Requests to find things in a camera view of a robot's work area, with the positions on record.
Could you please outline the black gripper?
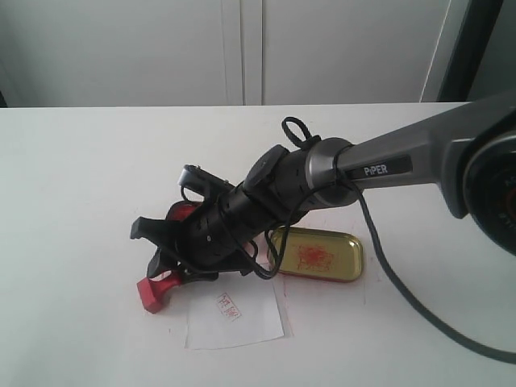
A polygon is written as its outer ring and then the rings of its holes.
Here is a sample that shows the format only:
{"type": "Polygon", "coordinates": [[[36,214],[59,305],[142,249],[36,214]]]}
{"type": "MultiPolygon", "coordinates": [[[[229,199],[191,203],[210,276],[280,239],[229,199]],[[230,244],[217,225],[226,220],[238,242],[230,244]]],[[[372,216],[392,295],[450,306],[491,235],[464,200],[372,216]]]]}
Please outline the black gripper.
{"type": "Polygon", "coordinates": [[[138,217],[130,239],[156,245],[146,277],[163,280],[177,273],[183,281],[213,281],[220,273],[258,273],[260,203],[242,189],[205,200],[182,222],[138,217]]]}

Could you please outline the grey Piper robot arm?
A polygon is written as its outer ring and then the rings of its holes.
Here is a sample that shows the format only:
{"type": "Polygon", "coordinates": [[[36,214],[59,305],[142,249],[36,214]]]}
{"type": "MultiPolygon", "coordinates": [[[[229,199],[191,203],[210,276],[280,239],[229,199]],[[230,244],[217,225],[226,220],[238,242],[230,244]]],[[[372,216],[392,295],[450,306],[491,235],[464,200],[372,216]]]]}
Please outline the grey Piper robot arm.
{"type": "Polygon", "coordinates": [[[182,220],[138,218],[132,239],[156,246],[148,277],[179,271],[270,279],[246,251],[260,234],[312,210],[348,206],[366,189],[435,184],[456,218],[470,215],[498,246],[515,250],[515,93],[481,99],[361,144],[305,131],[290,151],[269,149],[238,185],[188,165],[182,185],[203,196],[182,220]]]}

